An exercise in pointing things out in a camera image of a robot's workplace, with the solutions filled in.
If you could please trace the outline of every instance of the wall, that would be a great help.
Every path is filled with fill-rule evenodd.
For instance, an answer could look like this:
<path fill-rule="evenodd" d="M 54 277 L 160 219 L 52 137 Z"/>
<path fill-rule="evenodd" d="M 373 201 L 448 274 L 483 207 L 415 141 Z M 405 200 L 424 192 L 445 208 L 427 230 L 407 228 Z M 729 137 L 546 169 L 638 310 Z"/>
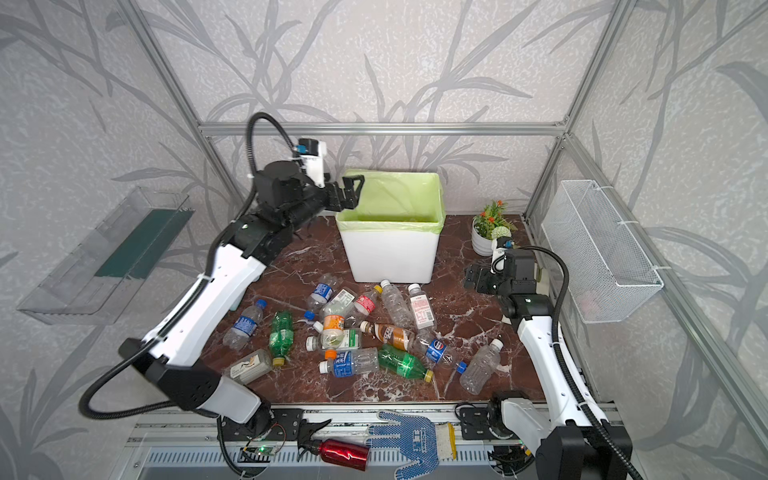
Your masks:
<path fill-rule="evenodd" d="M 613 0 L 140 2 L 205 122 L 563 119 Z M 242 137 L 217 139 L 243 182 Z M 551 137 L 327 137 L 329 170 L 438 172 L 449 212 L 522 211 Z M 261 144 L 269 144 L 260 139 Z M 259 146 L 269 161 L 279 149 Z"/>
<path fill-rule="evenodd" d="M 93 422 L 76 402 L 202 268 L 229 199 L 110 2 L 0 5 L 0 474 L 106 478 L 135 419 Z M 47 326 L 16 306 L 136 185 L 186 191 L 197 211 L 111 326 Z M 161 399 L 133 372 L 98 408 Z"/>
<path fill-rule="evenodd" d="M 653 5 L 632 11 L 575 132 L 768 392 L 768 2 Z M 651 478 L 768 478 L 660 296 L 621 323 L 569 322 Z"/>

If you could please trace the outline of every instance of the dark green mat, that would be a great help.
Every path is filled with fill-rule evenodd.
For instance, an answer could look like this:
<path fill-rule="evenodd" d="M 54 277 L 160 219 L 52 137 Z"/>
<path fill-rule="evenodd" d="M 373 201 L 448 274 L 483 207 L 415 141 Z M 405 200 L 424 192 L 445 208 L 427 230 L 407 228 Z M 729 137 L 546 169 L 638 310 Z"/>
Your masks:
<path fill-rule="evenodd" d="M 133 278 L 146 279 L 193 213 L 194 210 L 152 210 L 101 265 L 96 276 L 122 278 L 130 272 Z"/>

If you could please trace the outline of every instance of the white metal basket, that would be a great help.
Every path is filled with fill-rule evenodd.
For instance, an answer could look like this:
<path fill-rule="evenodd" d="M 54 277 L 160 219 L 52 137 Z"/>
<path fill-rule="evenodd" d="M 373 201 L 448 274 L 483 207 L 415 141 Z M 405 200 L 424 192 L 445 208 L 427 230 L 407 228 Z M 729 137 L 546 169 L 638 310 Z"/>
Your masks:
<path fill-rule="evenodd" d="M 563 180 L 541 228 L 571 274 L 584 323 L 620 322 L 664 282 L 616 208 L 592 180 Z M 550 271 L 559 272 L 551 259 Z"/>

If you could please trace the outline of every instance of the white trash bin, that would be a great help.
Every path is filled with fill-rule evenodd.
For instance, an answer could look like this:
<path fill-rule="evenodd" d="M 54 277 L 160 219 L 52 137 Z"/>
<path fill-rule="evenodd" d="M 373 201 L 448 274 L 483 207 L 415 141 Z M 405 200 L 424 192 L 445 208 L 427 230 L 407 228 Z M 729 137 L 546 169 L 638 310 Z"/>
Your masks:
<path fill-rule="evenodd" d="M 348 170 L 363 175 L 355 210 L 336 214 L 358 283 L 429 283 L 445 205 L 438 174 Z"/>

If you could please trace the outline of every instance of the green plastic bottle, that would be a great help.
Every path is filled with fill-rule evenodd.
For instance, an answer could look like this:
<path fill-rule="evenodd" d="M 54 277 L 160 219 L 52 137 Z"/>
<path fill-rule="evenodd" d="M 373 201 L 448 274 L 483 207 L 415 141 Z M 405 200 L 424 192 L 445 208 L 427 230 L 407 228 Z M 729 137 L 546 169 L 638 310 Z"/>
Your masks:
<path fill-rule="evenodd" d="M 421 361 L 410 353 L 391 345 L 384 345 L 379 349 L 379 366 L 407 379 L 423 379 L 427 383 L 432 381 L 432 370 L 427 370 Z"/>
<path fill-rule="evenodd" d="M 293 315 L 283 311 L 275 313 L 272 319 L 272 333 L 270 333 L 270 352 L 272 353 L 272 365 L 283 366 L 286 362 L 288 350 L 293 345 Z"/>

